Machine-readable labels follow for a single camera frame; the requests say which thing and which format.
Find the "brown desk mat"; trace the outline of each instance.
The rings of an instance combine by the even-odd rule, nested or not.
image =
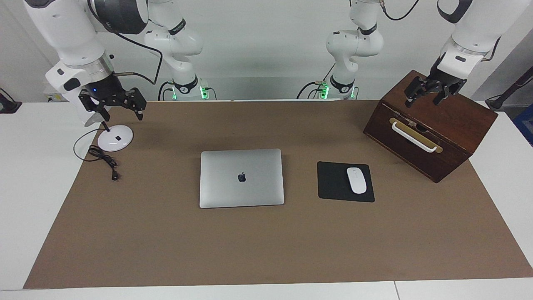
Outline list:
[[[366,137],[376,101],[115,108],[133,143],[83,163],[25,288],[533,277],[470,162],[435,184]],[[200,152],[280,148],[286,204],[200,209]],[[370,165],[375,203],[323,200],[317,162]]]

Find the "white tabletop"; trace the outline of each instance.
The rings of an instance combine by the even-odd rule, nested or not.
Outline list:
[[[24,104],[0,115],[0,299],[524,299],[533,278],[308,285],[21,290],[81,161],[84,128],[70,104]],[[79,143],[85,153],[92,137]],[[501,113],[471,162],[530,264],[533,148]]]

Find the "white handle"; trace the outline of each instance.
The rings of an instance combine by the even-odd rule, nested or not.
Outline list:
[[[415,139],[414,137],[410,136],[409,134],[407,134],[406,132],[403,132],[401,129],[399,129],[398,127],[396,127],[396,124],[397,122],[394,122],[392,124],[392,130],[394,130],[396,133],[398,133],[399,135],[403,136],[404,138],[410,140],[413,142],[413,144],[417,145],[418,147],[422,148],[422,150],[428,152],[428,153],[433,153],[437,150],[437,147],[435,146],[435,148],[431,149],[429,147],[427,147],[426,145],[420,143],[420,141],[418,141],[417,139]]]

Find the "white mouse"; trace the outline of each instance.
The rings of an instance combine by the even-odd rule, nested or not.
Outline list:
[[[366,192],[366,180],[363,171],[359,168],[348,168],[346,171],[352,191],[356,194],[364,194]]]

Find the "drawer front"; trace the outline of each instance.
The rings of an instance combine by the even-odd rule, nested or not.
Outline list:
[[[365,134],[434,182],[439,182],[469,158],[461,149],[416,125],[381,102],[370,118]]]

